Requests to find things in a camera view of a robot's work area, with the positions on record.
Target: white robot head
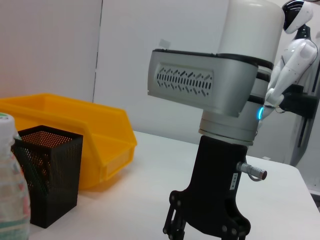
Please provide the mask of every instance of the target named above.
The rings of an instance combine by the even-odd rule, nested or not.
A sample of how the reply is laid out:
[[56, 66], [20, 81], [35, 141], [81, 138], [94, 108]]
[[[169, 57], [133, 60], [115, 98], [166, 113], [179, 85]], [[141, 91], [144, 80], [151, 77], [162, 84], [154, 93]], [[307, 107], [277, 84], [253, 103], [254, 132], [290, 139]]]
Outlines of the white robot head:
[[291, 0], [282, 9], [285, 14], [283, 29], [287, 34], [293, 34], [314, 16], [312, 3], [303, 0]]

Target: blue led light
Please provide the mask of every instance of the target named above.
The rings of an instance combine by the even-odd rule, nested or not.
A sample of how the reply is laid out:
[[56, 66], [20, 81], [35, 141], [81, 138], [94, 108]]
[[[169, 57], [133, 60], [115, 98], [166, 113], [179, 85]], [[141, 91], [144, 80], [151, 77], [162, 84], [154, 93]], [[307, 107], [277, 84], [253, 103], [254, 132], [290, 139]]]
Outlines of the blue led light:
[[262, 119], [262, 115], [264, 114], [264, 107], [261, 107], [258, 111], [257, 118], [258, 120]]

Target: bottle cap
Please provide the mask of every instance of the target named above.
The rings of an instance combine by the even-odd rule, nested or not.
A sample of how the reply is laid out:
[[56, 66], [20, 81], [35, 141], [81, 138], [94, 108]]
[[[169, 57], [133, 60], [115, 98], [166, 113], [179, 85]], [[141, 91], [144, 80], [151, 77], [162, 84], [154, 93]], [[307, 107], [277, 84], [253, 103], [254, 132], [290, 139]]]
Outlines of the bottle cap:
[[15, 119], [0, 112], [0, 144], [11, 143], [16, 132]]

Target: white cylindrical robot housing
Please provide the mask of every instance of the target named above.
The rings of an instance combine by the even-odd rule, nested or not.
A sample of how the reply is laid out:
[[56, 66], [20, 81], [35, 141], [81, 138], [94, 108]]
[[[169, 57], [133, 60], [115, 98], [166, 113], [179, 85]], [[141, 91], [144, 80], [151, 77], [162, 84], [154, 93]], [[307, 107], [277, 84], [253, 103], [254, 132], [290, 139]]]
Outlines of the white cylindrical robot housing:
[[242, 55], [274, 63], [285, 14], [266, 0], [229, 0], [219, 54]]

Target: white wall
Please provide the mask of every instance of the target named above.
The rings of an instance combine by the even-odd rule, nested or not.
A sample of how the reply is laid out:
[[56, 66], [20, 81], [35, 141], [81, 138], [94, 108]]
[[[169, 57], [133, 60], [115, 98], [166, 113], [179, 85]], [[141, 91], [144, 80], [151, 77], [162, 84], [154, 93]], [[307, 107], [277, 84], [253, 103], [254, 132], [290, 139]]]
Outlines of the white wall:
[[1, 0], [0, 97], [92, 101], [102, 0]]
[[[282, 6], [287, 0], [271, 2]], [[198, 143], [202, 110], [147, 96], [149, 60], [161, 39], [173, 50], [216, 53], [227, 7], [226, 0], [105, 1], [94, 101], [126, 109], [137, 131]], [[314, 12], [312, 36], [319, 29], [320, 7]], [[282, 34], [277, 60], [293, 37]], [[249, 154], [281, 162], [293, 124], [291, 113], [270, 115]]]

